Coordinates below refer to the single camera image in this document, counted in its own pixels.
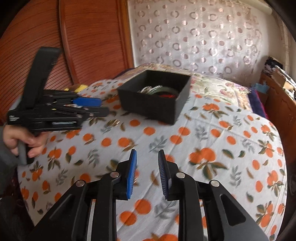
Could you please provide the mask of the person's left hand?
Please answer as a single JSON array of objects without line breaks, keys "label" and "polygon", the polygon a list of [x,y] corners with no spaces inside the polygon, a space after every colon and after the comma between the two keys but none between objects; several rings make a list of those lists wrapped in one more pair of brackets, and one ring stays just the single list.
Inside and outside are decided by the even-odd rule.
[{"label": "person's left hand", "polygon": [[40,155],[46,145],[48,132],[39,133],[34,136],[26,128],[21,126],[6,125],[3,128],[3,142],[4,145],[15,155],[19,155],[18,143],[22,141],[31,149],[28,152],[29,158],[34,158]]}]

